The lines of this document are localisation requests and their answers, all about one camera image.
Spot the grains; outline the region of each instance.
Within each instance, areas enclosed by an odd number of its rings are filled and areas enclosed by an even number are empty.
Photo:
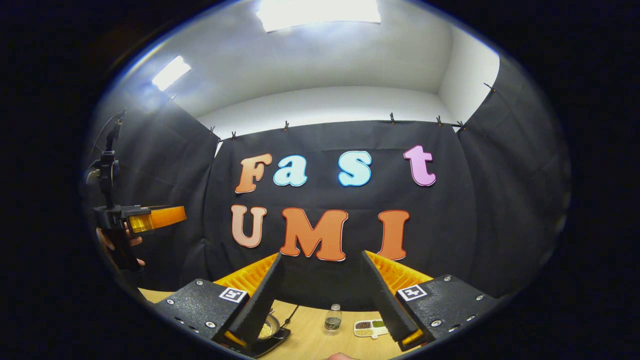
[[[271,330],[271,327],[264,323],[264,324],[262,324],[262,330],[260,330],[260,335],[258,335],[258,339],[266,338],[267,336],[270,336],[271,334],[273,334],[273,331]]]
[[[360,335],[360,336],[369,336],[369,335],[373,335],[373,330],[356,330],[356,335]]]

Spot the white ceiling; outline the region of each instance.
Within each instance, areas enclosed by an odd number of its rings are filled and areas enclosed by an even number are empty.
[[[326,86],[384,86],[437,94],[450,24],[404,0],[378,0],[381,24],[333,22],[267,34],[244,0],[203,13],[140,61],[141,86],[175,56],[191,71],[166,92],[194,117],[257,97]]]

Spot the metal bowl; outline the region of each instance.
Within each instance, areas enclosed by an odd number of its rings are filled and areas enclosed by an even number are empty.
[[[268,314],[267,318],[264,319],[264,323],[271,328],[271,334],[263,337],[258,337],[257,341],[264,341],[270,339],[278,330],[280,330],[280,322],[273,315]]]

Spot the palette tray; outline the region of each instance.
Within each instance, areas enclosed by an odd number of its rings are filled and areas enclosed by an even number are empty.
[[[378,335],[388,334],[389,330],[382,319],[362,320],[353,324],[353,334],[361,338],[377,339]]]

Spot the wooden table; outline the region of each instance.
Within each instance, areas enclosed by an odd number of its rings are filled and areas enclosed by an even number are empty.
[[[173,293],[146,289],[140,289],[140,291],[147,300],[154,303]],[[273,302],[273,316],[282,325],[295,308],[294,304],[275,300]],[[354,322],[380,319],[379,312],[343,311],[339,332],[334,336],[327,336],[323,333],[324,317],[327,311],[328,309],[300,306],[287,325],[287,328],[291,330],[289,338],[260,357],[260,360],[322,360],[337,352],[361,360],[387,360],[406,353],[400,351],[398,344],[389,334],[380,335],[375,340],[370,337],[360,338],[353,334]]]

